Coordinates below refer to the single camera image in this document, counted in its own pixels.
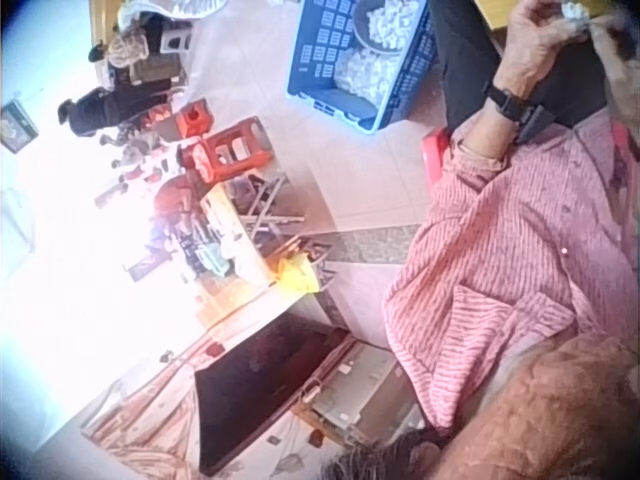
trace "tile floor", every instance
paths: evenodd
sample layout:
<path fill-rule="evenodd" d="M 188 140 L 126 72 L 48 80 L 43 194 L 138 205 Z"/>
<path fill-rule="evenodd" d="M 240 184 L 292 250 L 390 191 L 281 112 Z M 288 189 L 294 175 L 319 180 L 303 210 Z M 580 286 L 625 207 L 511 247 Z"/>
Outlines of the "tile floor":
<path fill-rule="evenodd" d="M 285 97 L 300 5 L 230 0 L 198 22 L 185 100 L 206 97 L 220 130 L 257 115 L 306 213 L 305 233 L 422 222 L 429 196 L 419 141 L 444 124 L 437 72 L 410 120 L 373 136 Z"/>

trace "shirt pocket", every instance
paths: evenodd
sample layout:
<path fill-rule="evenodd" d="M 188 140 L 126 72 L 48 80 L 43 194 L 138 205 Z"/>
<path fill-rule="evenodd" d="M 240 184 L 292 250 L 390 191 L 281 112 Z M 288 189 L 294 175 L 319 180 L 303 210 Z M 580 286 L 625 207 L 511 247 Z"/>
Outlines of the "shirt pocket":
<path fill-rule="evenodd" d="M 471 396 L 505 354 L 526 338 L 532 344 L 575 323 L 575 314 L 541 292 L 515 305 L 468 287 L 453 290 L 450 320 L 433 362 L 430 403 L 436 423 L 452 425 L 461 402 Z"/>

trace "black pants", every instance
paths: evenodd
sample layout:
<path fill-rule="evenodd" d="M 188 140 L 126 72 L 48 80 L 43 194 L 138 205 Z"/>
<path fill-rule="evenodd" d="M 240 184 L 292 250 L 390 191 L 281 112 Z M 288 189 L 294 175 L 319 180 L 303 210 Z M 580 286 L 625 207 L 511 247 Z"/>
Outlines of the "black pants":
<path fill-rule="evenodd" d="M 140 23 L 147 37 L 147 46 L 150 55 L 160 53 L 160 40 L 162 39 L 162 29 L 168 19 L 157 13 L 143 12 L 140 16 Z"/>
<path fill-rule="evenodd" d="M 493 79 L 500 56 L 473 0 L 429 0 L 429 8 L 443 66 L 447 127 L 452 132 L 484 105 L 482 90 Z M 531 101 L 542 104 L 557 123 L 573 127 L 606 105 L 604 82 L 593 44 L 572 44 L 560 52 Z"/>
<path fill-rule="evenodd" d="M 117 124 L 168 103 L 169 96 L 166 92 L 170 89 L 171 79 L 167 78 L 141 85 L 123 85 L 114 90 L 110 95 L 117 110 Z"/>

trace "wrist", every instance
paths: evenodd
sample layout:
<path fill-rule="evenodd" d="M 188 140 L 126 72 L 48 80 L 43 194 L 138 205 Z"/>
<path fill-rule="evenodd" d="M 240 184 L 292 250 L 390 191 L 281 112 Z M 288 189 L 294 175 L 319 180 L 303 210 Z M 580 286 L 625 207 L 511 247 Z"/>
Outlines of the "wrist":
<path fill-rule="evenodd" d="M 516 97 L 527 100 L 538 82 L 526 72 L 502 63 L 493 77 L 493 84 L 500 90 L 508 90 Z"/>

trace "picture frame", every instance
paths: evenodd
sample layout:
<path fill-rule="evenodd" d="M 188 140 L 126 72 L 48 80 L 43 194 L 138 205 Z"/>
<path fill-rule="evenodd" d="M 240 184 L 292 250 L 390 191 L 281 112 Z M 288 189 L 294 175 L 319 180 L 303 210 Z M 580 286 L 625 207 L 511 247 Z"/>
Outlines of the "picture frame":
<path fill-rule="evenodd" d="M 0 143 L 14 155 L 31 143 L 39 134 L 18 100 L 11 100 L 1 110 Z"/>

